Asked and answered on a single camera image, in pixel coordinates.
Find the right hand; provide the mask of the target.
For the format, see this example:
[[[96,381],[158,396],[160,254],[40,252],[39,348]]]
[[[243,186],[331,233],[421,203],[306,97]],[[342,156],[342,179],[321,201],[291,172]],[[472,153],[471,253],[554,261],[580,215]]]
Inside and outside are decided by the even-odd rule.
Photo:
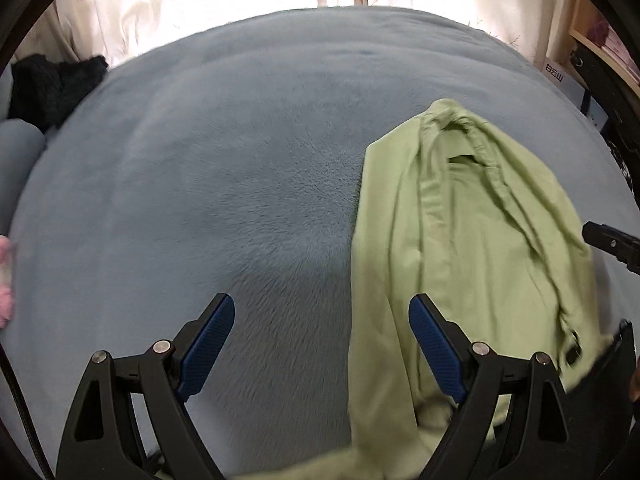
[[[640,399],[640,358],[637,361],[634,374],[632,374],[630,378],[629,399],[631,402],[637,402]]]

